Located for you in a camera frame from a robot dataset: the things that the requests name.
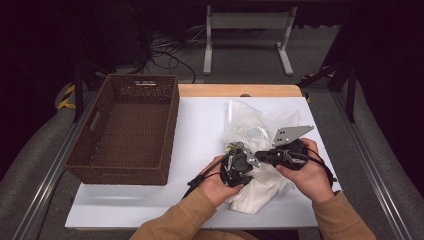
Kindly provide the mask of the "black metal stand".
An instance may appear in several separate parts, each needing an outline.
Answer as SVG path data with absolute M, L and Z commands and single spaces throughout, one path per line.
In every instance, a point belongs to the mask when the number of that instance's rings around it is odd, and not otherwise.
M 77 122 L 84 112 L 83 88 L 87 87 L 89 91 L 98 91 L 106 76 L 116 72 L 114 64 L 102 65 L 94 60 L 79 60 L 74 64 L 74 84 L 76 112 L 74 121 Z
M 342 87 L 344 85 L 347 85 L 345 112 L 347 114 L 348 119 L 352 123 L 354 123 L 354 103 L 357 83 L 357 71 L 355 69 L 355 66 L 348 62 L 340 62 L 327 67 L 333 67 L 335 70 L 334 72 L 332 72 L 333 77 L 327 85 L 327 88 L 331 92 L 340 92 Z M 317 77 L 313 77 L 306 81 L 300 81 L 299 83 L 296 83 L 296 86 L 298 86 L 299 88 L 304 88 L 325 77 L 322 77 L 320 79 L 318 79 Z

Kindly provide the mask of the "person's right hand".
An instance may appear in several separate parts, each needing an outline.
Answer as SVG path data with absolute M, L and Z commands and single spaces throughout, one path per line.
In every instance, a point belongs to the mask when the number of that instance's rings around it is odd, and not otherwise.
M 317 143 L 307 138 L 301 141 L 308 149 L 308 156 L 315 161 L 308 160 L 302 169 L 294 171 L 278 165 L 276 170 L 284 177 L 291 180 L 298 190 L 313 203 L 322 203 L 335 196 L 330 186 L 327 173 L 322 167 L 324 161 L 318 154 Z

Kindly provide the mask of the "white mesh laundry bag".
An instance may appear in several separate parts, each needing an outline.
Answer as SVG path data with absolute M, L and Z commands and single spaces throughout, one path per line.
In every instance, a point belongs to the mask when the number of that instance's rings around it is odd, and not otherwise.
M 250 105 L 231 100 L 229 102 L 228 120 L 224 132 L 228 128 L 237 126 L 258 126 L 266 130 L 269 145 L 265 150 L 272 148 L 272 140 L 278 128 L 297 126 L 300 111 L 280 111 L 262 113 Z M 238 194 L 228 199 L 233 211 L 245 214 L 256 214 L 277 193 L 285 193 L 294 188 L 294 184 L 283 177 L 274 167 L 261 163 L 259 168 L 254 168 L 249 175 L 253 177 Z

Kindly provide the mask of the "aluminium rail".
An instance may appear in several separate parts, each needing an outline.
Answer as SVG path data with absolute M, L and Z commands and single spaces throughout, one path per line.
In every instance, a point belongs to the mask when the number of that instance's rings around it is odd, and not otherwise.
M 12 240 L 27 240 L 37 219 L 54 195 L 55 189 L 60 182 L 65 171 L 64 162 L 69 156 L 71 145 L 74 143 L 76 134 L 82 129 L 82 121 L 88 116 L 87 110 L 93 105 L 97 92 L 89 91 L 84 98 L 83 108 L 79 118 L 70 125 L 65 139 L 63 140 L 57 155 L 55 156 L 44 179 L 37 188 L 37 192 L 32 199 L 24 217 L 22 218 Z
M 353 138 L 354 144 L 359 152 L 364 171 L 383 209 L 396 240 L 412 240 L 412 236 L 401 217 L 387 186 L 383 182 L 373 158 L 365 145 L 362 135 L 360 134 L 356 124 L 350 120 L 346 113 L 346 104 L 344 103 L 342 95 L 340 93 L 331 93 L 331 97 L 340 112 L 351 137 Z

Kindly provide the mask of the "person's left hand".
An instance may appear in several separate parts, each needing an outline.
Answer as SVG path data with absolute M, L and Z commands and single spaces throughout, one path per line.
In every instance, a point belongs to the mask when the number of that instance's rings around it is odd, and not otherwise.
M 226 186 L 220 178 L 220 163 L 222 155 L 216 156 L 202 171 L 201 174 L 209 170 L 207 178 L 198 186 L 198 188 L 209 198 L 215 207 L 219 207 L 228 198 L 241 191 L 243 185 L 235 187 Z

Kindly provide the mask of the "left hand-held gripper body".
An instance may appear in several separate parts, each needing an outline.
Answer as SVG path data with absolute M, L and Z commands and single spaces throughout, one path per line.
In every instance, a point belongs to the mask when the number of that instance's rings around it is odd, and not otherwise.
M 250 149 L 228 148 L 221 161 L 220 178 L 228 187 L 247 185 L 253 179 L 249 172 L 260 166 L 261 164 Z

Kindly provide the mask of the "person's tan clothing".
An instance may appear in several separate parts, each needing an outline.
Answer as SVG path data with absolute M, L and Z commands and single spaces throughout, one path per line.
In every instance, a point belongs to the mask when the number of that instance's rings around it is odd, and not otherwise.
M 259 240 L 245 231 L 199 230 L 192 240 Z

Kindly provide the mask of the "yellow black hazard tape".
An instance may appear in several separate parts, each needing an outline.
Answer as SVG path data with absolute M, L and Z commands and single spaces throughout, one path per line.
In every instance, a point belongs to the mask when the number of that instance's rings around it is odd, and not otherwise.
M 321 71 L 319 71 L 319 72 L 317 72 L 315 74 L 306 74 L 306 75 L 304 75 L 301 78 L 301 81 L 306 81 L 306 80 L 309 80 L 309 79 L 311 79 L 313 77 L 317 77 L 318 79 L 320 79 L 320 78 L 325 77 L 325 76 L 327 76 L 328 74 L 330 74 L 330 73 L 332 73 L 334 71 L 335 70 L 334 70 L 333 67 L 327 67 L 327 68 L 325 68 L 325 69 L 323 69 L 323 70 L 321 70 Z
M 69 87 L 67 88 L 62 100 L 58 104 L 58 109 L 63 109 L 63 108 L 75 109 L 76 108 L 75 103 L 70 103 L 70 97 L 71 97 L 71 95 L 74 91 L 75 91 L 75 85 L 70 84 Z

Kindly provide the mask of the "white metal stand frame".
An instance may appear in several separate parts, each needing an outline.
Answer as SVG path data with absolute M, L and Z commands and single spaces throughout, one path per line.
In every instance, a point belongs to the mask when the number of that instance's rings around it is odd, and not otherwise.
M 283 38 L 276 43 L 281 64 L 287 76 L 294 74 L 290 60 L 287 55 L 286 47 L 291 34 L 291 30 L 296 18 L 297 8 L 292 7 L 284 12 L 214 12 L 210 5 L 206 11 L 206 47 L 203 64 L 203 74 L 210 75 L 212 73 L 213 58 L 213 29 L 271 29 L 282 30 Z

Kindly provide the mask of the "brown wicker basket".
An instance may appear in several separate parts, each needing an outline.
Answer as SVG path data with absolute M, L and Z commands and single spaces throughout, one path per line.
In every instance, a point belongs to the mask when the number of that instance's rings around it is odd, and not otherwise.
M 179 100 L 174 75 L 109 75 L 65 168 L 84 184 L 165 185 Z

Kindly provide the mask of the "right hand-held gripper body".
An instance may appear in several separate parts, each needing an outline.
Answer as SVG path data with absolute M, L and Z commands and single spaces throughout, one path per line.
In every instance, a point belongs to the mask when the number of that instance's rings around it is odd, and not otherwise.
M 312 125 L 279 128 L 266 160 L 273 166 L 282 165 L 291 170 L 300 170 L 308 160 L 307 147 L 300 138 L 313 129 Z

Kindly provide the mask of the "white table board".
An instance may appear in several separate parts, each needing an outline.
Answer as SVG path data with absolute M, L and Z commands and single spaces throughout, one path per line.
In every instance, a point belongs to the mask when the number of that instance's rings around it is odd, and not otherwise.
M 168 183 L 165 186 L 86 185 L 76 193 L 65 226 L 78 230 L 133 229 L 178 203 L 193 179 L 224 152 L 222 134 L 229 100 L 180 99 Z M 277 194 L 256 214 L 222 204 L 205 229 L 289 229 L 315 227 L 311 202 L 299 190 Z

